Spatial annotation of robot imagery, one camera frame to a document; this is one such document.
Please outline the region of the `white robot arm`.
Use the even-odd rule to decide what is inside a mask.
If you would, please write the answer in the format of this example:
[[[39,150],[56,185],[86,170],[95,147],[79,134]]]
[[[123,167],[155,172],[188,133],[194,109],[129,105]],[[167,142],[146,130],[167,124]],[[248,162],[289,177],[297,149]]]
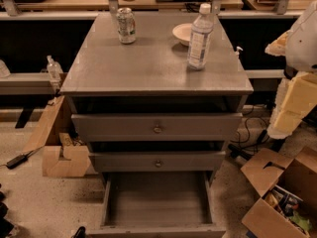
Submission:
[[[271,138],[284,139],[317,106],[317,1],[264,51],[284,56],[287,67],[294,70],[294,75],[285,73],[277,88],[267,128]]]

